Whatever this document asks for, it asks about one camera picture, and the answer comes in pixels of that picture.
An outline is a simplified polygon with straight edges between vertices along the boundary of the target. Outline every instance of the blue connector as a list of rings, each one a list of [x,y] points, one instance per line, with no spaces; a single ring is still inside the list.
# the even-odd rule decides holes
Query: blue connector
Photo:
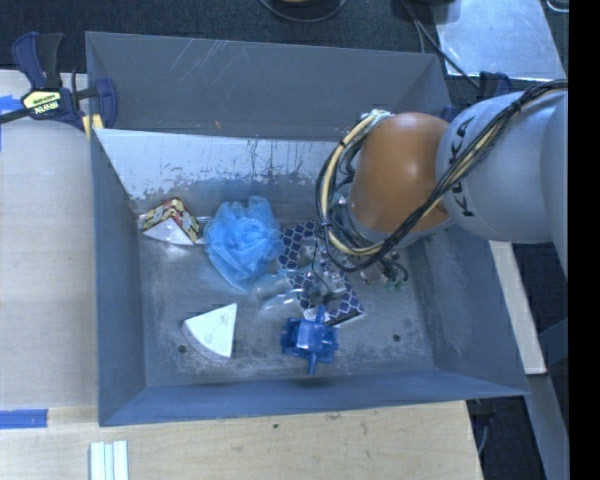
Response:
[[[308,373],[315,373],[316,364],[332,363],[338,349],[338,329],[325,325],[326,307],[318,306],[315,321],[290,318],[282,329],[282,353],[309,361]]]

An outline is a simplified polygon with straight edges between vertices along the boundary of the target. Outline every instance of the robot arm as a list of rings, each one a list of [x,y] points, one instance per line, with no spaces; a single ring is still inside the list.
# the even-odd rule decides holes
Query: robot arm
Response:
[[[566,273],[567,103],[567,82],[554,81],[482,101],[450,124],[371,112],[318,180],[332,259],[361,270],[456,223],[489,240],[553,241]],[[336,192],[345,212],[332,204]]]

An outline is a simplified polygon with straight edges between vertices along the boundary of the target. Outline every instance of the black floor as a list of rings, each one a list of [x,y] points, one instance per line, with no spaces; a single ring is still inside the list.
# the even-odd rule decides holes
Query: black floor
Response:
[[[294,18],[319,18],[336,11],[340,0],[288,8],[266,0]],[[417,17],[435,36],[431,2],[409,0]],[[569,15],[546,10],[565,72],[569,72]],[[257,0],[0,0],[0,68],[13,68],[11,44],[29,31],[63,32],[61,71],[85,72],[87,30],[213,39],[311,44],[375,50],[418,51],[410,17],[397,0],[347,0],[329,20],[296,23],[274,16]],[[426,45],[427,52],[434,52]],[[523,88],[525,83],[517,83]],[[453,103],[475,102],[476,90],[448,80]],[[516,246],[516,256],[539,332],[567,314],[567,286],[552,246]],[[568,364],[552,368],[558,399],[568,423]],[[469,402],[472,410],[477,402]],[[542,464],[521,398],[491,400],[488,437],[482,454],[487,480],[543,480]]]

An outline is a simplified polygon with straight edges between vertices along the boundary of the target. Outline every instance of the yellow label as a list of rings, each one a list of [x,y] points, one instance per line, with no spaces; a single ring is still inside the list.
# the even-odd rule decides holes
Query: yellow label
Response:
[[[26,98],[22,100],[22,104],[25,108],[34,108],[40,105],[52,104],[60,99],[59,92],[46,92],[46,91],[38,91],[32,92]],[[51,105],[50,107],[57,108],[58,104]]]

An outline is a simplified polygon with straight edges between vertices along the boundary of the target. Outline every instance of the gray bin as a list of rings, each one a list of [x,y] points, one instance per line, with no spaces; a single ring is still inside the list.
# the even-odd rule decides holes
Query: gray bin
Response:
[[[527,391],[489,245],[459,228],[401,251],[400,292],[349,275],[366,314],[341,326],[334,363],[315,376],[281,354],[298,314],[264,317],[202,247],[139,232],[141,214],[175,195],[198,216],[257,194],[283,226],[314,219],[315,176],[361,113],[449,102],[435,56],[89,33],[87,59],[120,105],[116,128],[92,139],[101,425]],[[232,302],[234,357],[185,350],[182,320]]]

